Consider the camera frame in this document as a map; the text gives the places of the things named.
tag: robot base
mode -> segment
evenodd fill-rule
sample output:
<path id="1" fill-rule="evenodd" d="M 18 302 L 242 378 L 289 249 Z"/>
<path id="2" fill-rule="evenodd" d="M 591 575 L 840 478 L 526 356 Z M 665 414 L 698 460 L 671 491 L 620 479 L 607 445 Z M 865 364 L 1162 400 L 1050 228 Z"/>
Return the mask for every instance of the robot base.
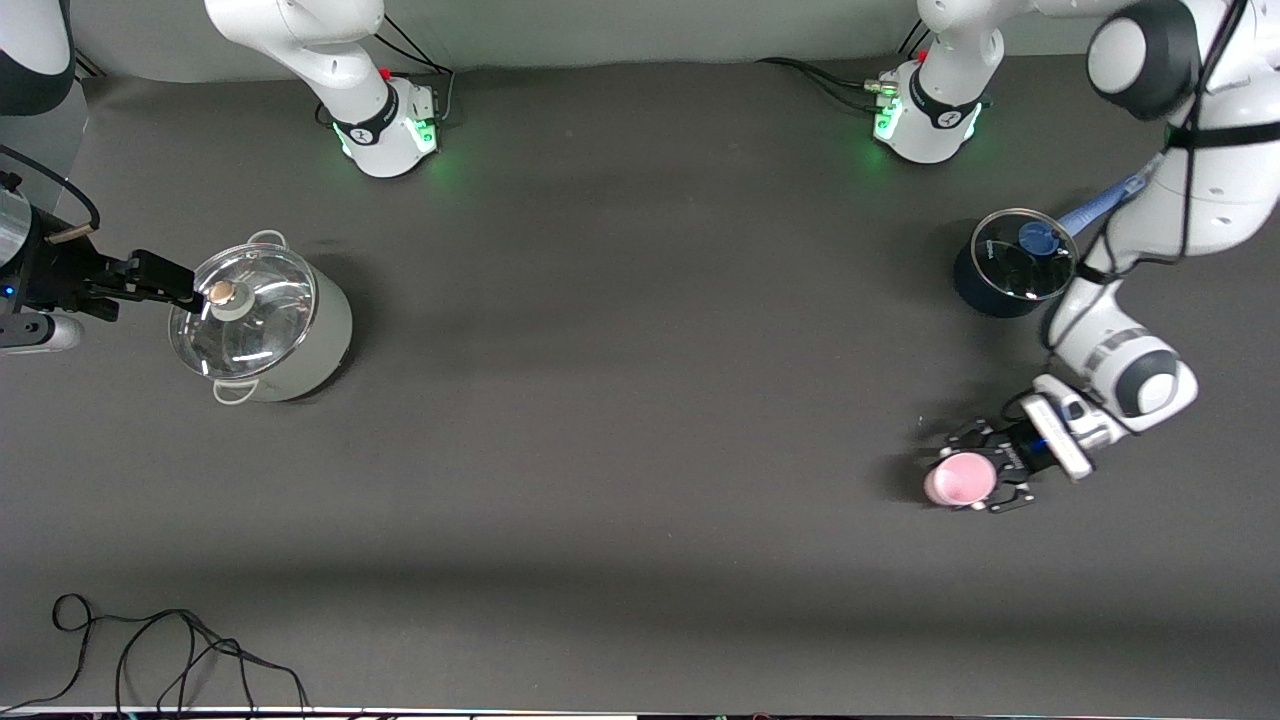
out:
<path id="1" fill-rule="evenodd" d="M 974 123 L 978 120 L 982 105 L 977 105 L 969 117 L 955 113 L 955 123 L 950 128 L 933 127 L 929 115 L 916 106 L 911 94 L 906 91 L 911 76 L 919 67 L 918 60 L 909 60 L 896 69 L 881 73 L 882 81 L 895 81 L 902 90 L 876 117 L 872 137 L 913 163 L 934 164 L 955 155 L 960 145 L 973 137 Z"/>
<path id="2" fill-rule="evenodd" d="M 374 145 L 356 145 L 334 127 L 342 151 L 355 160 L 356 167 L 375 178 L 393 178 L 413 169 L 422 159 L 435 152 L 436 133 L 435 100 L 431 88 L 419 87 L 407 79 L 392 78 L 388 85 L 398 96 L 396 119 L 383 131 Z"/>

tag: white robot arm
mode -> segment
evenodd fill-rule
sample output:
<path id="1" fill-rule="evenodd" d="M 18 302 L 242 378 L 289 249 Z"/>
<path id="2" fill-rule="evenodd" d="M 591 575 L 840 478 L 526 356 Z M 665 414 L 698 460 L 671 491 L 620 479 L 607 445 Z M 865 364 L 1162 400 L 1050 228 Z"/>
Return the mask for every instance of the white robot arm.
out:
<path id="1" fill-rule="evenodd" d="M 356 41 L 378 32 L 383 0 L 205 0 L 214 26 L 293 70 L 334 118 L 366 174 L 401 176 L 436 149 L 429 88 L 384 78 Z"/>
<path id="2" fill-rule="evenodd" d="M 1120 309 L 1116 291 L 1139 264 L 1244 242 L 1280 199 L 1280 13 L 1268 14 L 1266 3 L 1140 0 L 1094 35 L 1094 90 L 1137 118 L 1164 118 L 1166 147 L 1147 187 L 1108 219 L 1046 318 L 1042 340 L 1062 369 L 1015 398 L 1024 419 L 956 433 L 942 451 L 945 459 L 973 451 L 993 459 L 1001 482 L 1015 488 L 1012 500 L 1028 500 L 1021 480 L 1044 468 L 1084 478 L 1092 451 L 1196 400 L 1194 373 Z"/>
<path id="3" fill-rule="evenodd" d="M 56 108 L 74 81 L 67 0 L 0 0 L 0 115 L 40 115 Z M 114 322 L 118 300 L 161 301 L 198 311 L 191 270 L 145 250 L 119 260 L 99 252 L 92 201 L 67 178 L 22 152 L 0 154 L 60 184 L 90 220 L 72 227 L 52 208 L 32 205 L 23 176 L 0 172 L 0 356 L 56 352 L 79 343 L 84 325 L 55 310 Z"/>
<path id="4" fill-rule="evenodd" d="M 899 92 L 873 137 L 913 163 L 941 163 L 973 135 L 979 99 L 1005 58 L 1000 26 L 1027 13 L 1052 18 L 1106 15 L 1133 0 L 916 0 L 936 33 L 922 63 L 910 59 L 881 74 Z"/>

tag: cable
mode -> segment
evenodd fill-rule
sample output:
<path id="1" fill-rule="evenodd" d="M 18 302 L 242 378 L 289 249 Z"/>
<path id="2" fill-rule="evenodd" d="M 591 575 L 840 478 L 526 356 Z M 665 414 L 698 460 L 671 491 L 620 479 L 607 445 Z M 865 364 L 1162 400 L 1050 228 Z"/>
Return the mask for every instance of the cable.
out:
<path id="1" fill-rule="evenodd" d="M 858 81 L 836 77 L 828 73 L 827 70 L 819 68 L 818 65 L 805 63 L 804 60 L 796 60 L 795 58 L 778 58 L 778 56 L 760 58 L 759 60 L 756 60 L 756 63 L 767 63 L 771 65 L 786 65 L 788 68 L 795 68 L 803 73 L 815 74 L 832 85 L 838 85 L 841 87 L 851 87 L 854 90 L 863 88 L 863 83 Z"/>
<path id="2" fill-rule="evenodd" d="M 920 29 L 922 24 L 924 24 L 924 19 L 923 18 L 915 20 L 915 24 L 911 26 L 910 31 L 908 31 L 906 37 L 902 38 L 902 44 L 897 46 L 897 54 L 899 55 L 902 54 L 902 50 L 906 50 L 906 44 L 911 41 L 911 36 L 915 35 L 915 31 Z"/>
<path id="3" fill-rule="evenodd" d="M 453 111 L 453 81 L 458 79 L 456 73 L 449 73 L 449 88 L 444 91 L 444 111 L 440 113 L 440 122 L 449 119 L 449 113 Z"/>
<path id="4" fill-rule="evenodd" d="M 918 49 L 918 47 L 920 46 L 920 44 L 922 44 L 922 42 L 924 42 L 924 38 L 925 38 L 925 37 L 928 37 L 931 32 L 933 32 L 933 31 L 928 31 L 928 29 L 927 29 L 927 31 L 924 31 L 924 35 L 922 35 L 922 36 L 920 36 L 919 38 L 916 38 L 915 44 L 914 44 L 914 45 L 911 45 L 911 49 L 910 49 L 910 50 L 908 50 L 908 51 L 906 51 L 906 54 L 908 54 L 909 56 L 910 56 L 910 55 L 915 55 L 915 50 L 916 50 L 916 49 Z"/>
<path id="5" fill-rule="evenodd" d="M 72 600 L 74 600 L 76 602 L 78 602 L 81 605 L 81 607 L 84 610 L 84 621 L 79 623 L 79 624 L 76 624 L 76 625 L 67 625 L 67 624 L 63 624 L 61 612 L 63 612 L 64 603 L 68 602 L 68 601 L 72 601 Z M 257 707 L 257 703 L 253 702 L 253 696 L 250 692 L 248 675 L 247 675 L 246 667 L 244 667 L 246 662 L 250 664 L 250 665 L 257 665 L 259 667 L 265 667 L 265 669 L 269 669 L 269 670 L 279 670 L 282 673 L 285 673 L 287 675 L 289 675 L 289 678 L 293 679 L 293 685 L 294 685 L 294 688 L 296 688 L 296 691 L 298 693 L 298 710 L 300 711 L 305 711 L 305 708 L 307 708 L 307 707 L 311 706 L 311 701 L 310 701 L 310 698 L 307 698 L 307 691 L 302 685 L 302 679 L 298 676 L 297 673 L 294 673 L 292 669 L 285 667 L 283 665 L 276 665 L 274 662 L 269 662 L 266 660 L 262 660 L 261 657 L 257 657 L 256 655 L 253 655 L 253 653 L 246 651 L 243 647 L 241 647 L 239 642 L 237 642 L 233 638 L 224 638 L 224 637 L 219 635 L 218 633 L 215 633 L 211 629 L 209 629 L 209 625 L 205 625 L 205 621 L 201 620 L 200 616 L 196 615 L 195 612 L 192 612 L 191 610 L 186 610 L 186 609 L 180 609 L 180 607 L 173 607 L 173 609 L 169 609 L 169 610 L 161 610 L 160 612 L 156 612 L 154 615 L 147 615 L 146 618 L 123 618 L 123 616 L 119 616 L 119 615 L 95 615 L 93 614 L 93 607 L 90 605 L 88 600 L 84 598 L 84 596 L 82 596 L 79 593 L 67 593 L 67 594 L 59 596 L 59 598 L 54 601 L 54 609 L 52 609 L 51 616 L 52 616 L 54 628 L 56 628 L 58 630 L 60 630 L 63 633 L 82 633 L 81 634 L 79 655 L 77 656 L 77 660 L 76 660 L 76 671 L 72 673 L 72 678 L 70 678 L 70 680 L 67 682 L 67 685 L 64 685 L 63 689 L 58 691 L 56 693 L 54 693 L 54 694 L 51 694 L 49 697 L 33 698 L 33 700 L 28 700 L 28 701 L 24 701 L 24 702 L 19 702 L 18 705 L 13 705 L 13 706 L 5 707 L 5 708 L 0 710 L 0 715 L 4 715 L 6 712 L 13 712 L 14 710 L 18 710 L 18 708 L 22 708 L 22 707 L 27 707 L 29 705 L 36 705 L 36 703 L 41 703 L 41 702 L 52 702 L 52 701 L 56 701 L 56 700 L 61 698 L 68 692 L 70 692 L 70 689 L 73 687 L 76 687 L 76 683 L 79 680 L 81 675 L 84 673 L 84 656 L 88 653 L 88 643 L 90 643 L 90 638 L 93 634 L 93 628 L 99 623 L 113 621 L 113 623 L 141 624 L 142 625 L 141 628 L 138 628 L 138 630 L 136 633 L 133 633 L 133 635 L 129 638 L 129 641 L 124 644 L 124 650 L 120 651 L 120 657 L 119 657 L 119 660 L 115 664 L 115 714 L 116 714 L 116 717 L 123 717 L 124 716 L 124 710 L 123 710 L 123 705 L 124 703 L 123 703 L 123 698 L 122 698 L 122 694 L 123 694 L 122 693 L 122 687 L 124 684 L 124 666 L 125 666 L 125 664 L 129 660 L 129 652 L 133 650 L 134 643 L 137 643 L 138 639 L 147 630 L 150 630 L 154 625 L 156 625 L 157 623 L 160 623 L 161 620 L 165 620 L 168 618 L 178 618 L 187 626 L 187 634 L 188 634 L 187 664 L 183 666 L 183 669 L 178 674 L 178 676 L 174 678 L 174 680 L 172 683 L 169 683 L 169 685 L 164 689 L 163 693 L 160 693 L 160 697 L 156 700 L 156 712 L 161 712 L 163 711 L 161 710 L 161 705 L 164 702 L 164 698 L 169 694 L 170 691 L 173 691 L 174 685 L 177 685 L 178 687 L 178 706 L 177 706 L 177 711 L 174 714 L 174 719 L 175 720 L 180 719 L 180 716 L 182 716 L 182 708 L 186 705 L 187 679 L 188 679 L 191 671 L 196 667 L 196 665 L 198 665 L 200 661 L 204 660 L 210 652 L 215 652 L 218 655 L 225 655 L 228 657 L 234 657 L 236 660 L 239 661 L 241 685 L 242 685 L 242 688 L 244 691 L 244 700 L 246 700 L 246 702 L 247 702 L 247 705 L 250 707 L 250 711 L 253 711 Z M 206 647 L 198 655 L 196 653 L 196 637 L 197 635 L 201 639 L 204 639 L 205 644 L 206 644 Z"/>
<path id="6" fill-rule="evenodd" d="M 828 97 L 831 97 L 832 100 L 835 100 L 836 102 L 840 102 L 841 105 L 844 105 L 846 108 L 850 108 L 852 110 L 858 110 L 860 113 L 868 113 L 868 114 L 872 114 L 872 115 L 874 115 L 876 113 L 879 111 L 879 108 L 877 108 L 874 105 L 864 105 L 864 104 L 854 102 L 852 100 L 849 100 L 847 97 L 845 97 L 845 96 L 840 95 L 838 92 L 836 92 L 835 88 L 832 88 L 831 86 L 826 85 L 823 81 L 835 83 L 835 85 L 837 85 L 840 87 L 845 87 L 845 88 L 858 88 L 858 90 L 861 90 L 863 85 L 860 82 L 854 82 L 854 81 L 847 81 L 847 79 L 844 79 L 844 78 L 838 78 L 838 77 L 828 73 L 827 70 L 824 70 L 822 68 L 817 68 L 814 65 L 810 65 L 809 63 L 804 63 L 804 61 L 800 61 L 800 60 L 794 60 L 791 58 L 763 58 L 763 59 L 756 60 L 756 61 L 758 63 L 767 63 L 767 64 L 771 64 L 771 65 L 786 65 L 788 68 L 795 68 L 795 69 L 800 70 L 800 73 L 804 74 L 804 77 L 809 78 L 809 81 L 812 81 L 814 85 L 817 85 L 818 88 L 822 90 L 824 94 L 827 94 Z"/>
<path id="7" fill-rule="evenodd" d="M 70 192 L 76 197 L 76 200 L 78 200 L 79 204 L 83 205 L 86 210 L 88 210 L 88 227 L 90 228 L 97 229 L 99 225 L 102 224 L 102 215 L 97 211 L 97 205 L 93 205 L 93 201 L 90 200 L 87 195 L 84 195 L 83 192 L 81 192 L 81 188 L 76 187 L 72 183 L 72 181 L 69 181 L 69 179 L 64 178 L 63 176 L 60 176 L 60 174 L 50 170 L 49 168 L 46 168 L 45 165 L 42 165 L 42 164 L 35 161 L 35 160 L 32 160 L 31 158 L 27 158 L 26 155 L 23 155 L 22 152 L 18 152 L 13 147 L 9 147 L 8 145 L 0 143 L 0 154 L 8 155 L 8 156 L 13 158 L 14 160 L 18 160 L 23 165 L 27 165 L 28 168 L 38 172 L 40 174 L 45 176 L 46 178 L 49 178 L 49 179 L 56 182 L 58 184 L 63 186 L 63 188 L 67 190 L 67 192 Z"/>
<path id="8" fill-rule="evenodd" d="M 384 17 L 387 18 L 387 22 L 390 23 L 390 26 L 396 29 L 396 32 L 398 32 L 399 36 L 403 37 L 406 42 L 408 42 L 410 47 L 417 51 L 419 56 L 415 58 L 413 55 L 410 55 L 408 53 L 393 45 L 389 40 L 387 40 L 381 35 L 375 33 L 374 37 L 381 41 L 383 45 L 390 47 L 392 50 L 399 53 L 401 55 L 404 55 L 410 60 L 416 60 L 419 63 L 422 63 L 424 65 L 433 68 L 438 73 L 453 74 L 453 70 L 451 70 L 449 68 L 445 68 L 444 65 L 436 64 L 434 60 L 431 60 L 430 55 L 424 53 L 422 49 L 417 46 L 417 42 L 413 42 L 413 38 L 410 37 L 403 29 L 401 29 L 401 27 L 396 23 L 396 20 L 392 19 L 390 15 L 384 15 Z"/>

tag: white pot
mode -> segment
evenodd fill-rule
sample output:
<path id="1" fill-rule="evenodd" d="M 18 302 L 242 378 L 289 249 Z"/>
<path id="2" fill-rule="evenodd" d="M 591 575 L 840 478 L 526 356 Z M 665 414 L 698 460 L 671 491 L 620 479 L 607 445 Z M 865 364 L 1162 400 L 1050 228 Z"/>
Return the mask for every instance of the white pot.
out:
<path id="1" fill-rule="evenodd" d="M 271 402 L 311 392 L 351 345 L 347 296 L 291 251 L 284 236 L 261 231 L 196 269 L 205 309 L 174 309 L 178 356 L 214 382 L 223 405 Z"/>

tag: gray backdrop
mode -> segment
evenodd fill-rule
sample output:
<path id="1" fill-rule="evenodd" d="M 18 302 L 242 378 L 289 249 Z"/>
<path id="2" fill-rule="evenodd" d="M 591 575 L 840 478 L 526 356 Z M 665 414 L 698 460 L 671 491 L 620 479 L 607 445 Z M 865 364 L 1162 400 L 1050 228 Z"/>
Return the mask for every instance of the gray backdrop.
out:
<path id="1" fill-rule="evenodd" d="M 457 68 L 865 58 L 895 51 L 916 19 L 910 0 L 387 0 L 385 6 L 433 59 Z M 73 0 L 72 22 L 77 46 L 111 74 L 177 82 L 292 77 L 219 35 L 204 0 Z M 1027 15 L 1002 31 L 1010 54 L 1046 55 L 1084 53 L 1094 27 L 1096 19 Z M 383 32 L 408 49 L 389 24 Z M 362 45 L 380 65 L 422 69 L 376 41 Z"/>

